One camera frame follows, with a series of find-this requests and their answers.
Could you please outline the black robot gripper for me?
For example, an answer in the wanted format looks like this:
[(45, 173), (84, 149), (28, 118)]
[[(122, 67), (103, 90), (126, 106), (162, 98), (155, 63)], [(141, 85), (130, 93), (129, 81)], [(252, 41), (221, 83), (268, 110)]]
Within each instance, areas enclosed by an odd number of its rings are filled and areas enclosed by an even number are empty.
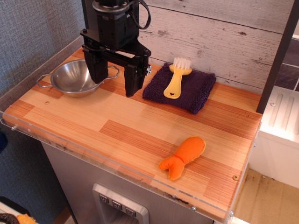
[(139, 11), (126, 10), (118, 13), (96, 11), (98, 30), (83, 29), (83, 52), (91, 79), (101, 83), (108, 77), (108, 62), (124, 67), (125, 91), (132, 97), (139, 91), (149, 69), (151, 51), (138, 41), (141, 29)]

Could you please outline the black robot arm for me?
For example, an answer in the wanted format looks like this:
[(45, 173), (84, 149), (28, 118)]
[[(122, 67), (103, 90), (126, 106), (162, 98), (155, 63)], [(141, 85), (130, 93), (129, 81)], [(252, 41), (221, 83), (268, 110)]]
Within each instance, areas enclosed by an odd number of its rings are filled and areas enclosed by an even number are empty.
[(151, 23), (148, 16), (144, 27), (140, 25), (139, 6), (149, 10), (143, 0), (95, 0), (96, 28), (83, 29), (83, 52), (91, 79), (101, 83), (108, 77), (108, 63), (124, 68), (126, 96), (139, 91), (150, 73), (151, 51), (138, 41), (139, 31)]

